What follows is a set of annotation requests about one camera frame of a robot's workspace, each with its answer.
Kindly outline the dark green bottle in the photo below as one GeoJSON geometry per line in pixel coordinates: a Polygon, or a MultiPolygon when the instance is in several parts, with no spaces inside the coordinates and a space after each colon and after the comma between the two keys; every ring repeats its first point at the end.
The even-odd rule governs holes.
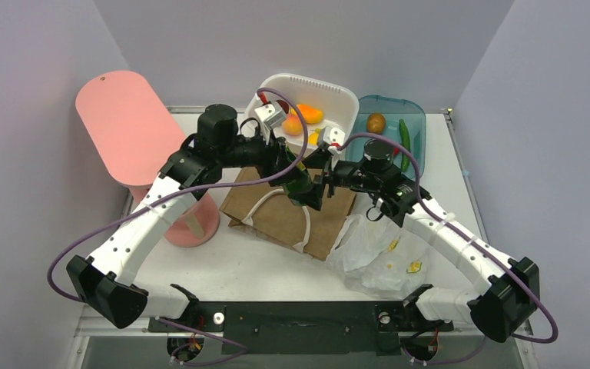
{"type": "Polygon", "coordinates": [[[288,144],[279,143],[275,161],[276,169],[283,171],[293,163],[295,163],[293,168],[272,180],[271,184],[281,186],[293,204],[320,211],[323,205],[321,185],[312,179],[303,163],[303,158],[293,152],[288,144]]]}

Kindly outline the green cucumber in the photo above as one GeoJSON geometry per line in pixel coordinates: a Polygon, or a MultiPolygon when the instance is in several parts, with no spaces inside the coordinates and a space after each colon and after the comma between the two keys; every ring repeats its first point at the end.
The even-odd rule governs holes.
{"type": "MultiPolygon", "coordinates": [[[[410,151],[411,149],[411,140],[410,140],[410,134],[409,134],[409,129],[405,123],[405,121],[403,119],[399,120],[399,135],[400,135],[400,139],[401,139],[401,145],[407,150],[410,151]]],[[[402,173],[405,173],[408,168],[410,166],[410,159],[407,155],[403,155],[402,156],[402,162],[401,162],[401,166],[400,169],[402,171],[402,173]]]]}

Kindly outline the white plastic grocery bag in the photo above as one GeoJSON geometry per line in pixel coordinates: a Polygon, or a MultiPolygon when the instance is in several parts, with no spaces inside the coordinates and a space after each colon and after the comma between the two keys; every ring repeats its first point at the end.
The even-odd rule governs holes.
{"type": "Polygon", "coordinates": [[[351,291],[402,300],[424,284],[429,249],[420,237],[389,219],[372,222],[353,214],[346,218],[325,265],[351,291]]]}

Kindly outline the orange peach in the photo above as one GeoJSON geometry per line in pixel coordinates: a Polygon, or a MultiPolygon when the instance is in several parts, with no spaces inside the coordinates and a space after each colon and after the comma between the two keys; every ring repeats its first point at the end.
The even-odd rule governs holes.
{"type": "Polygon", "coordinates": [[[297,115],[289,114],[281,124],[281,129],[289,137],[298,137],[303,134],[302,122],[297,115]]]}

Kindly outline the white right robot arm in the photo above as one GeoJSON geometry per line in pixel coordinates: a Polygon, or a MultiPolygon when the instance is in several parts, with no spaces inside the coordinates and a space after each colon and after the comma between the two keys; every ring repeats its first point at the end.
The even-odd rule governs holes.
{"type": "Polygon", "coordinates": [[[472,285],[468,291],[419,288],[405,300],[406,324],[421,330],[432,321],[460,321],[475,325],[492,341],[515,337],[536,310],[545,310],[537,264],[496,250],[455,220],[417,177],[409,178],[391,162],[402,145],[375,134],[364,138],[368,141],[358,162],[340,159],[344,147],[337,139],[319,143],[314,154],[322,157],[323,184],[369,195],[380,214],[424,240],[472,285]]]}

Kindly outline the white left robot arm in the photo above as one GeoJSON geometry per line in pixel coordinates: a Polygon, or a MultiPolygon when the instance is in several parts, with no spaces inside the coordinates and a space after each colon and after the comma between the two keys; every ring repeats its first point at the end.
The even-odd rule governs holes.
{"type": "Polygon", "coordinates": [[[205,108],[195,133],[157,170],[149,191],[133,213],[111,224],[115,229],[87,257],[75,255],[66,266],[77,299],[122,329],[140,317],[166,317],[181,331],[198,320],[195,296],[178,284],[167,288],[144,287],[136,282],[141,265],[166,231],[196,205],[210,188],[220,188],[224,168],[258,167],[262,182],[281,185],[296,171],[294,156],[273,127],[287,119],[278,101],[254,109],[258,132],[251,138],[239,132],[237,112],[228,105],[205,108]]]}

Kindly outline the brown paper grocery bag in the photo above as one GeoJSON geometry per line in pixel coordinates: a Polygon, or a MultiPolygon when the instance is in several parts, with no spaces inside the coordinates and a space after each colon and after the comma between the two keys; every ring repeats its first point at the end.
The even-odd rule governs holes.
{"type": "Polygon", "coordinates": [[[356,194],[338,188],[334,196],[323,196],[323,207],[316,211],[292,204],[282,193],[253,206],[273,188],[267,183],[231,188],[220,210],[230,218],[229,227],[324,261],[350,215],[356,194]]]}

